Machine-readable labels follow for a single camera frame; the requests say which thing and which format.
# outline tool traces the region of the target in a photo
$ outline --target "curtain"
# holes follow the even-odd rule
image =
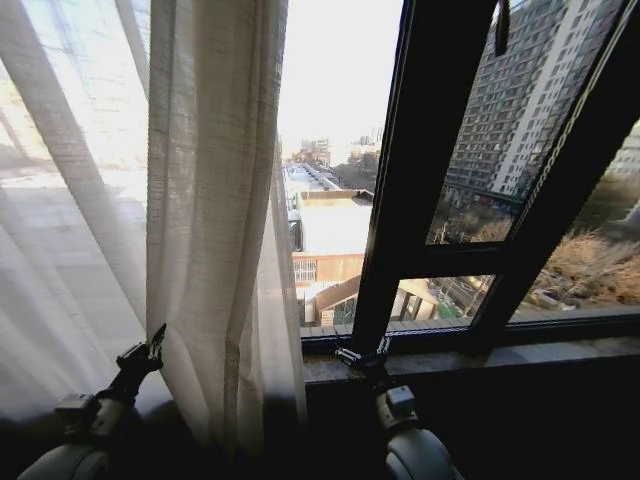
[[[304,417],[274,162],[286,4],[154,2],[151,21],[147,332],[168,325],[164,378],[196,437],[251,454],[270,400]]]
[[[112,1],[0,7],[4,418],[104,388],[144,337],[147,101],[131,52]],[[168,398],[156,375],[140,406]]]
[[[3,0],[1,417],[104,388],[165,322],[171,394],[151,375],[139,408],[173,396],[231,453],[261,450],[271,399],[304,417],[274,162],[285,20],[257,0]]]

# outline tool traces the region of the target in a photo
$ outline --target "high-rise apartment building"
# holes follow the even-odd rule
[[[489,32],[445,180],[449,197],[526,196],[620,3],[516,3],[500,57]]]
[[[607,173],[621,180],[640,182],[640,121],[633,126]]]

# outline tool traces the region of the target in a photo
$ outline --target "window glass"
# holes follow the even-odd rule
[[[626,163],[627,158],[640,159],[640,122],[612,159],[513,320],[577,318],[640,307],[640,164]]]
[[[289,4],[278,148],[303,335],[353,322],[401,9]]]
[[[493,275],[400,280],[388,331],[469,326]]]
[[[512,223],[595,57],[579,52],[583,45],[597,52],[621,3],[512,2],[509,45],[499,58],[491,27],[427,243],[479,241],[483,226]],[[572,30],[574,23],[585,28]],[[489,135],[474,138],[478,132]]]

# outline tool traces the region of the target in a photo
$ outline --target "white rooftop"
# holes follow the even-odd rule
[[[309,198],[302,199],[299,211],[305,252],[364,253],[371,202],[359,199],[357,194],[357,191],[344,190],[306,195]]]

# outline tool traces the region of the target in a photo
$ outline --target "window frame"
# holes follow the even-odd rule
[[[636,313],[508,323],[640,117],[640,90],[635,88],[640,71],[628,69],[640,44],[636,2],[621,5],[559,130],[562,133],[553,141],[546,160],[552,162],[548,175],[542,182],[541,169],[534,182],[537,188],[525,201],[507,238],[502,242],[426,244],[495,4],[495,0],[471,2],[461,11],[455,3],[411,0],[403,7],[353,334],[344,338],[357,352],[375,352],[387,335],[398,284],[405,278],[495,276],[468,328],[389,332],[395,352],[487,351],[497,345],[545,339],[640,333],[640,314]],[[465,41],[438,43],[449,27],[447,22],[433,22],[434,17],[455,18],[456,31],[465,32]],[[424,68],[425,49],[431,53],[428,69]],[[432,75],[433,71],[447,75]],[[429,115],[438,118],[438,134],[425,152],[425,123],[419,119],[424,116],[424,105],[431,104]],[[607,118],[606,130],[602,118]],[[414,152],[428,153],[431,158],[415,161]],[[593,161],[582,162],[577,180],[568,159],[584,156]],[[571,185],[571,196],[566,195],[566,185]],[[557,208],[558,199],[563,200],[563,208]],[[535,248],[531,248],[533,238]],[[303,352],[329,353],[335,340],[304,338]]]

